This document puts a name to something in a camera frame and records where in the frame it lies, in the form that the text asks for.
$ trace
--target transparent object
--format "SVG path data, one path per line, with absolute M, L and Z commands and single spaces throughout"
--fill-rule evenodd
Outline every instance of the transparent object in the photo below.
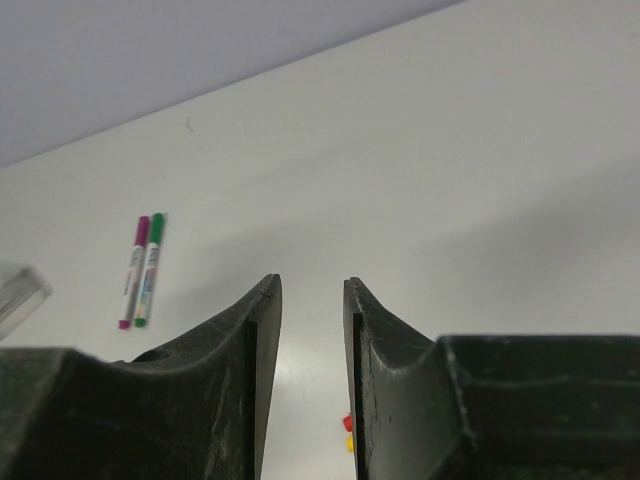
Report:
M 33 267 L 0 262 L 0 340 L 42 305 L 49 295 L 51 288 Z

